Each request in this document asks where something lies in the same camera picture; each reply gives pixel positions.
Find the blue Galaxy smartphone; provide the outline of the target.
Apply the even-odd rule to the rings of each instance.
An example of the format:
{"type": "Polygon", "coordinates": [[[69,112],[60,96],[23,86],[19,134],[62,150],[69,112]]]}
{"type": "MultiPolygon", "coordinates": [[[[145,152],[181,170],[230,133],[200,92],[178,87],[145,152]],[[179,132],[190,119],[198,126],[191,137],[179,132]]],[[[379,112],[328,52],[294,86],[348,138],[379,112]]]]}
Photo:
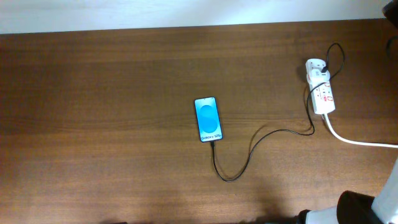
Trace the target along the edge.
{"type": "Polygon", "coordinates": [[[199,138],[201,142],[223,139],[223,130],[214,96],[194,100],[199,138]]]}

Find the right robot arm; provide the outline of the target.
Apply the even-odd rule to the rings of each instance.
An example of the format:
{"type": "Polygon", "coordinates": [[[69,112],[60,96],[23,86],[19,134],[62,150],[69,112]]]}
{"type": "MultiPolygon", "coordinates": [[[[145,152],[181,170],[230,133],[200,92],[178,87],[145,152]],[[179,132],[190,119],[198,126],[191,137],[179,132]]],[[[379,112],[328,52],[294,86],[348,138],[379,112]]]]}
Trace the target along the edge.
{"type": "MultiPolygon", "coordinates": [[[[328,114],[335,110],[331,92],[329,72],[330,61],[318,58],[307,60],[305,66],[309,85],[308,97],[312,100],[315,114],[322,116],[332,135],[348,144],[358,146],[385,147],[397,149],[396,144],[352,141],[341,137],[333,129],[328,114]]],[[[397,223],[397,164],[377,197],[352,191],[343,192],[334,207],[323,210],[303,210],[296,216],[295,223],[397,223]]]]}

